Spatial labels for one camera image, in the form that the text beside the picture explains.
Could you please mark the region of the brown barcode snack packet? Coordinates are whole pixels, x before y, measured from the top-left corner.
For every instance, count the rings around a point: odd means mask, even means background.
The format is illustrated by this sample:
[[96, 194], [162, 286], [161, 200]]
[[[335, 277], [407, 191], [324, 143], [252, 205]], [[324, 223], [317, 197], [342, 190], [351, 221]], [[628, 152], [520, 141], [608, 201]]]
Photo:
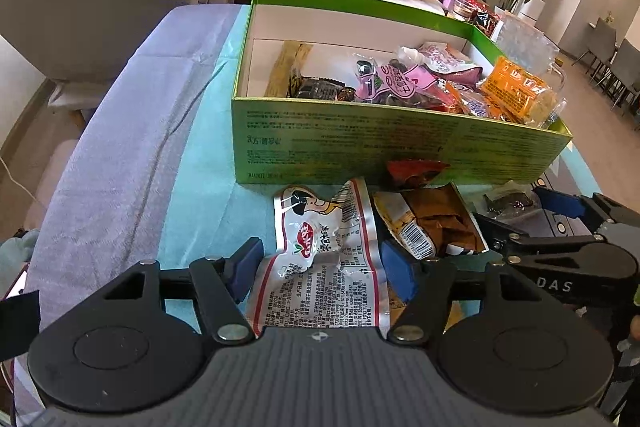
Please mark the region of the brown barcode snack packet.
[[457, 185], [373, 194], [390, 236], [418, 260], [483, 254], [488, 245]]

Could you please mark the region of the white red snack packet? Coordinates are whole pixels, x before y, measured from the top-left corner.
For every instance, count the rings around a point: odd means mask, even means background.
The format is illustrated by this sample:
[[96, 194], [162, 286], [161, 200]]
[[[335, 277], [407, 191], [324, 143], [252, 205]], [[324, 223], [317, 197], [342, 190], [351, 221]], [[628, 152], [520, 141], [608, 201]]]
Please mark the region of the white red snack packet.
[[262, 260], [245, 316], [267, 327], [390, 329], [390, 297], [367, 184], [323, 198], [290, 185], [274, 199], [277, 252]]

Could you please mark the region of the pink white snack pouch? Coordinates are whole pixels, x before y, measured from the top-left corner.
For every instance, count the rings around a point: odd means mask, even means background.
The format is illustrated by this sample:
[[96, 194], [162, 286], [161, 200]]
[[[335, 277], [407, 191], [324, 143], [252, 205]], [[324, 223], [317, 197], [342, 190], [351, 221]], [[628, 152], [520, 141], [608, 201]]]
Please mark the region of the pink white snack pouch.
[[420, 48], [400, 46], [396, 57], [374, 66], [375, 93], [390, 92], [409, 100], [427, 94], [438, 80], [474, 87], [482, 77], [483, 67], [446, 42], [427, 41]]

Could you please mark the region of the small dark foil snack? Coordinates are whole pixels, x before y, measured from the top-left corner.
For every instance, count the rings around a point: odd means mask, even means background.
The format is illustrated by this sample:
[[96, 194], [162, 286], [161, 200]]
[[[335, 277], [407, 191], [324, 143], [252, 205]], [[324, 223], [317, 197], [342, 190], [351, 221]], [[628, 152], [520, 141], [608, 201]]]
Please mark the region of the small dark foil snack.
[[487, 216], [494, 219], [514, 219], [539, 209], [538, 202], [522, 191], [494, 197], [484, 194], [483, 200], [486, 205]]

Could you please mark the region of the colourful table mat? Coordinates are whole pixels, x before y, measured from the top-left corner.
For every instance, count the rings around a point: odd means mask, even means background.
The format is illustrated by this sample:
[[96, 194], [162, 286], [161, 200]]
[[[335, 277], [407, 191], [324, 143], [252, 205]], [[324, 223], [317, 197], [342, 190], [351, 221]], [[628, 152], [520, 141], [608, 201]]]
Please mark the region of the colourful table mat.
[[231, 99], [241, 44], [250, 19], [247, 6], [229, 4], [232, 21], [215, 35], [205, 6], [187, 11], [188, 21], [205, 51], [198, 94], [186, 122], [190, 124], [175, 183], [168, 202], [157, 259], [164, 269], [185, 268], [205, 256], [228, 257], [247, 239], [258, 237], [266, 254], [276, 251], [273, 196], [283, 185], [240, 185], [235, 182]]

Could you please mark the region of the orange bread packet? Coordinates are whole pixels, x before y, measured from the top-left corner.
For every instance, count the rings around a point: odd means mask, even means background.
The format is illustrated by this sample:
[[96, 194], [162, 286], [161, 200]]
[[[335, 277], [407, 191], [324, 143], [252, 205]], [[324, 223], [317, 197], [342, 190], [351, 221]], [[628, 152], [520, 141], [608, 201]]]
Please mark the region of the orange bread packet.
[[560, 116], [566, 100], [560, 88], [500, 56], [492, 72], [478, 83], [480, 92], [525, 126], [548, 129]]

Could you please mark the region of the grey dining chair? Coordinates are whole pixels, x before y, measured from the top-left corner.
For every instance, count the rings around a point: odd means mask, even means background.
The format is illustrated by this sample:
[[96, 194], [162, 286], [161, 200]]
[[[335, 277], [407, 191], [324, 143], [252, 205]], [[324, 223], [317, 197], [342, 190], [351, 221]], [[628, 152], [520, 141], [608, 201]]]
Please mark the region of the grey dining chair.
[[616, 30], [605, 20], [599, 18], [588, 35], [585, 52], [576, 58], [574, 64], [590, 54], [593, 60], [587, 67], [587, 72], [589, 72], [590, 78], [594, 79], [599, 72], [604, 72], [610, 66], [615, 52]]

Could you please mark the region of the clear glass mug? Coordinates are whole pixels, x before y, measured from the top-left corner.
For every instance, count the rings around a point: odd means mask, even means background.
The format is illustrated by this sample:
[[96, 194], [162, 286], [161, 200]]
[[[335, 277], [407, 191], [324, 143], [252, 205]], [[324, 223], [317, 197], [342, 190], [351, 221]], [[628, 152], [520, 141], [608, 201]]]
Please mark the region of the clear glass mug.
[[542, 31], [510, 12], [500, 15], [500, 23], [502, 26], [496, 37], [496, 46], [503, 55], [561, 93], [565, 74], [556, 64], [559, 47]]

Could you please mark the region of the green cardboard box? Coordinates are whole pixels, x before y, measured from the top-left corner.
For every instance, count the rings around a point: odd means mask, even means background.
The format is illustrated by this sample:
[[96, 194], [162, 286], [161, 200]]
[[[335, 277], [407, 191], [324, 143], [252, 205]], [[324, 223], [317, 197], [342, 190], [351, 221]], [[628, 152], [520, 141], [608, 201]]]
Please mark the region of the green cardboard box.
[[340, 183], [382, 178], [393, 159], [439, 160], [446, 179], [501, 184], [538, 178], [570, 143], [562, 121], [535, 129], [420, 107], [290, 98], [269, 78], [285, 43], [302, 72], [355, 86], [356, 63], [387, 63], [401, 46], [444, 42], [489, 74], [499, 49], [479, 29], [382, 0], [252, 0], [232, 95], [241, 183]]

